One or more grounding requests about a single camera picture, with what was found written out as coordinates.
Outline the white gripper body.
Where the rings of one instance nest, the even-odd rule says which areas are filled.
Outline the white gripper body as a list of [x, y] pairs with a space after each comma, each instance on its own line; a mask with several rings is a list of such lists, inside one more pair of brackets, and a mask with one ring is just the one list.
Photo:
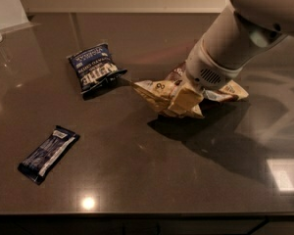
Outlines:
[[204, 38], [194, 45], [185, 66], [185, 76], [198, 90], [219, 90], [242, 71], [242, 68], [231, 70], [215, 62], [205, 47]]

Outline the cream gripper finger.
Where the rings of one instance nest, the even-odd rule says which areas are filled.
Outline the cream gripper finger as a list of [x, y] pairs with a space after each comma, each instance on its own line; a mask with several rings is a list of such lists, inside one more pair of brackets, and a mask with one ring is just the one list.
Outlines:
[[181, 85], [171, 100], [169, 110], [179, 116], [200, 116], [199, 104], [204, 96], [189, 83]]

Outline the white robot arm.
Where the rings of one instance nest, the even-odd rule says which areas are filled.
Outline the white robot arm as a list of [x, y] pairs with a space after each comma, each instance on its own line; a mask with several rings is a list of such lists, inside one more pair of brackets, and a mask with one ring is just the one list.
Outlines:
[[181, 115], [218, 90], [255, 56], [294, 37], [294, 0], [229, 0], [190, 51], [170, 110]]

